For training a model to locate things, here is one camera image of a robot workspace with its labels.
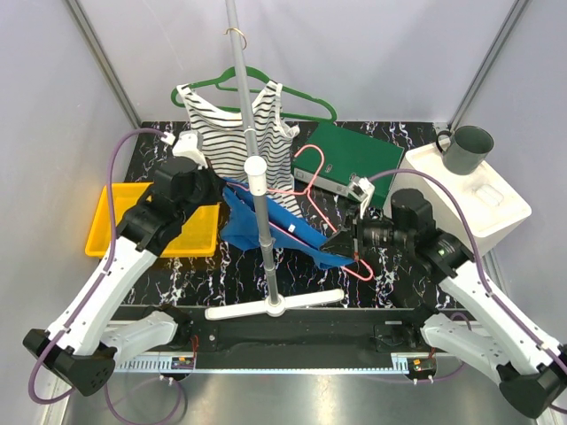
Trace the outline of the blue tank top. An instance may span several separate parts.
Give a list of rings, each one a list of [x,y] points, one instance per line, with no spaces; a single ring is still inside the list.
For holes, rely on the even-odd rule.
[[[221,231],[221,239],[241,251],[259,248],[260,236],[252,195],[246,186],[236,181],[227,179],[226,183],[222,194],[230,213],[229,221]],[[302,251],[321,269],[353,264],[350,258],[321,251],[327,237],[310,227],[304,219],[294,216],[271,198],[268,198],[267,206],[275,248]]]

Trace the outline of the pink wire hanger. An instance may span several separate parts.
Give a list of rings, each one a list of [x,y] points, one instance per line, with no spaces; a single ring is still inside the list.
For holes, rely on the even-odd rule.
[[[260,157],[267,164],[266,180],[268,186],[268,198],[277,202],[280,206],[287,209],[294,216],[304,219],[310,227],[314,228],[322,235],[328,236],[337,229],[337,224],[332,223],[329,217],[330,207],[326,206],[321,209],[316,203],[323,200],[322,196],[313,197],[312,190],[314,184],[309,182],[302,191],[294,189],[294,178],[291,175],[291,146],[289,144],[281,145],[277,150],[272,145],[263,145],[259,148]],[[232,173],[226,177],[236,181],[238,184],[245,185],[245,176],[243,174]],[[362,281],[370,281],[375,275],[367,262],[358,260],[356,264],[359,267],[365,267],[368,270],[366,276],[355,273],[349,268],[350,265],[340,267],[344,272],[351,274],[355,278]]]

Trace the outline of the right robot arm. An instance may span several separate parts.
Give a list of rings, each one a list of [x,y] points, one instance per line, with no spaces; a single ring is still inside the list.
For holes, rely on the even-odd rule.
[[[417,189],[391,197],[390,217],[349,212],[322,251],[359,259],[371,248],[404,252],[433,284],[451,295],[482,325],[480,336],[433,307],[419,307],[402,329],[413,351],[429,345],[487,376],[522,415],[536,419],[566,389],[566,347],[530,320],[487,276],[456,236],[437,227],[432,205]]]

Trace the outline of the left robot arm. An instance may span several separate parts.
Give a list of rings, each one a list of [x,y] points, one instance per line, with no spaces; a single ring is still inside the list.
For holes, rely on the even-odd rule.
[[[207,159],[163,162],[136,204],[112,224],[107,253],[72,304],[47,329],[32,328],[25,335],[23,345],[36,359],[32,371],[45,367],[89,397],[118,365],[159,346],[184,349],[191,339],[191,318],[169,304],[123,328],[107,325],[197,209],[221,201],[224,186]]]

